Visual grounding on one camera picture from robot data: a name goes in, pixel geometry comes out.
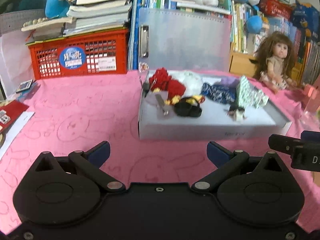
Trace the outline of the red crochet flower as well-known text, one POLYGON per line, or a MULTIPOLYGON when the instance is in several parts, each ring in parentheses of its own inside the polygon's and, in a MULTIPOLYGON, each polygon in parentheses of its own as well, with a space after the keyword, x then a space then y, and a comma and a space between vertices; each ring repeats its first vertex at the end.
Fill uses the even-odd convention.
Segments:
POLYGON ((149 78, 149 84, 152 92, 156 89, 166 91, 168 100, 173 99, 175 96, 181 97, 186 91, 185 85, 169 75, 165 68, 158 68, 153 76, 149 78))

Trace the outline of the green floral fabric cap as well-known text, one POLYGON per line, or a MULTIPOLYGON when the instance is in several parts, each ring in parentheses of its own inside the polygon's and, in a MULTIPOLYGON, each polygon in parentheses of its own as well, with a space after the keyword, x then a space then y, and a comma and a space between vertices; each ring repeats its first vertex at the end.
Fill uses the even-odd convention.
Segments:
POLYGON ((236 87, 236 104, 238 107, 260 108, 266 106, 269 97, 260 89, 256 89, 247 79, 242 76, 236 87))

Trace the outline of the black round lid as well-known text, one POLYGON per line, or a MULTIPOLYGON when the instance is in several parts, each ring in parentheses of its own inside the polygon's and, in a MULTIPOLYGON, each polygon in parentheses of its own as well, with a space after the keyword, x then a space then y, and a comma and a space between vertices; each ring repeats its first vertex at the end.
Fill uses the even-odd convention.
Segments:
POLYGON ((202 115, 202 108, 191 105, 190 109, 188 110, 187 116, 191 118, 199 118, 202 115))

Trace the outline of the blue plush ball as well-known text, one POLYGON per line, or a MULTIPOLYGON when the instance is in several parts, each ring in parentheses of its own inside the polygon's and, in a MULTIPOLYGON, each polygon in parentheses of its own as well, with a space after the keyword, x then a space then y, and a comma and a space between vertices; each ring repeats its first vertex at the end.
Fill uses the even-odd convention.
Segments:
POLYGON ((258 15, 251 16, 246 22, 246 29, 251 34, 259 34, 263 27, 263 21, 258 15))

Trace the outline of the silver shallow box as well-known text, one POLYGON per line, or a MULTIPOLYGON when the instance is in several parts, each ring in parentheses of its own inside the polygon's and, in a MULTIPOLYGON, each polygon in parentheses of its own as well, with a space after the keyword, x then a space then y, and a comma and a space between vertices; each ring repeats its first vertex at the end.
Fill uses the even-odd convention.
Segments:
POLYGON ((138 134, 141 140, 234 140, 285 135, 292 121, 269 100, 264 107, 247 107, 245 119, 235 121, 227 114, 229 105, 207 99, 198 118, 180 117, 172 106, 163 109, 152 93, 141 93, 138 134))

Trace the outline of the row of upright books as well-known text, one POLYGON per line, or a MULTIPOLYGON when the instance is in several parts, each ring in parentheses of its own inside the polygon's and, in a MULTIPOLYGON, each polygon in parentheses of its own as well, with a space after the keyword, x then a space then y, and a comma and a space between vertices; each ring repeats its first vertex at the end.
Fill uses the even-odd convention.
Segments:
POLYGON ((229 46, 247 50, 248 34, 263 28, 263 16, 281 20, 317 39, 319 11, 311 4, 278 0, 133 0, 128 70, 142 67, 227 71, 229 46))

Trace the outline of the black binder clip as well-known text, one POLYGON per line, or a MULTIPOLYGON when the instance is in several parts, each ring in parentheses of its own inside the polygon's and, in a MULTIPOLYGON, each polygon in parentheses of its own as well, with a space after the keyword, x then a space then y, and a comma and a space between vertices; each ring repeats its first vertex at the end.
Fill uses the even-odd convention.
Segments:
POLYGON ((144 81, 142 84, 142 91, 144 97, 147 96, 148 92, 150 91, 150 83, 148 81, 144 81))

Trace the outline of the translucent clipboard folder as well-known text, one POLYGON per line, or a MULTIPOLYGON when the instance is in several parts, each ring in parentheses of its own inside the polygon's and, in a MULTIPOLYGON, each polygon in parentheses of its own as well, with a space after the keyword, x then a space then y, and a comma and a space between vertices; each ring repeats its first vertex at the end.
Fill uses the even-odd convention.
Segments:
POLYGON ((137 65, 229 71, 230 20, 179 10, 139 10, 137 65))

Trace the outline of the blue floral brocade pouch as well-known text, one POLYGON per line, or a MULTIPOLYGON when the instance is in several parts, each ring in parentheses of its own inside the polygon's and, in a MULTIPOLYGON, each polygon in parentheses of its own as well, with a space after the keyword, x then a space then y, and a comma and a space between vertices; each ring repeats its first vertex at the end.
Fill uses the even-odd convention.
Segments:
POLYGON ((201 88, 201 95, 207 97, 213 102, 221 104, 233 104, 236 101, 236 89, 223 85, 211 85, 204 83, 201 88))

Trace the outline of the stack of books on crate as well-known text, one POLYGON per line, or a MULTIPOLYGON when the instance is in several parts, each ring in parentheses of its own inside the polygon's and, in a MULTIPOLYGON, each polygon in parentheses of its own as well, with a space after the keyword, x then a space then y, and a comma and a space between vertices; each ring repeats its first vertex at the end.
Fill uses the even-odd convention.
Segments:
POLYGON ((35 39, 73 36, 128 25, 133 0, 68 0, 63 18, 35 18, 23 24, 35 39))

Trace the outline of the pink triangular stand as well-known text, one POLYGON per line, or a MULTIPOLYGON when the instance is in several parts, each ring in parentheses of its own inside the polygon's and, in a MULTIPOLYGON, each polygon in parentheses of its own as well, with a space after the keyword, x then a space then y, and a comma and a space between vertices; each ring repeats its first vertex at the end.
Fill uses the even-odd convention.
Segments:
POLYGON ((317 77, 316 81, 312 85, 310 84, 305 85, 303 94, 304 94, 303 103, 305 106, 311 103, 319 105, 319 76, 317 77))

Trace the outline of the white fluffy plush toy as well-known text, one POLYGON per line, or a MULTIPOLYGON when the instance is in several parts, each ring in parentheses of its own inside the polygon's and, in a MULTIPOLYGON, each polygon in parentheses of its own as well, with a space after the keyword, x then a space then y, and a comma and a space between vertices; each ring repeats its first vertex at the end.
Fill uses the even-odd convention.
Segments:
POLYGON ((177 72, 172 75, 185 86, 184 96, 200 95, 203 86, 202 77, 192 71, 177 72))

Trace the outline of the purple fluffy plush toy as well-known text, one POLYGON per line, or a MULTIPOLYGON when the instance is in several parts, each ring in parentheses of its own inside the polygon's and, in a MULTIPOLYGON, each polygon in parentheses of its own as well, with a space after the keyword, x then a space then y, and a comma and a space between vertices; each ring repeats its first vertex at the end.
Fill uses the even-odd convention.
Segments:
POLYGON ((222 77, 219 84, 229 88, 236 88, 239 84, 239 78, 233 76, 222 77))

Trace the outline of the red card packet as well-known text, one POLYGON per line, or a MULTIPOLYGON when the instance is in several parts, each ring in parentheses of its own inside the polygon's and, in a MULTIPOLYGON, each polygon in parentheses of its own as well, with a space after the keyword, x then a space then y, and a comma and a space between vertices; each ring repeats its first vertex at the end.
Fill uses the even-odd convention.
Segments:
POLYGON ((17 100, 1 101, 1 133, 4 133, 28 108, 28 105, 17 100))

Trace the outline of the wooden drawer organizer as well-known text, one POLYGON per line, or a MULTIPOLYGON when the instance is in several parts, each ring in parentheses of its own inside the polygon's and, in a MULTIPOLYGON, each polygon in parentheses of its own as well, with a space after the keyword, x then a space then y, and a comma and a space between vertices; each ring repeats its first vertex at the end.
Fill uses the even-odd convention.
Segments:
POLYGON ((229 72, 232 74, 254 77, 256 66, 253 61, 255 60, 255 55, 253 56, 253 55, 236 52, 234 43, 231 43, 231 52, 232 54, 231 54, 229 72))

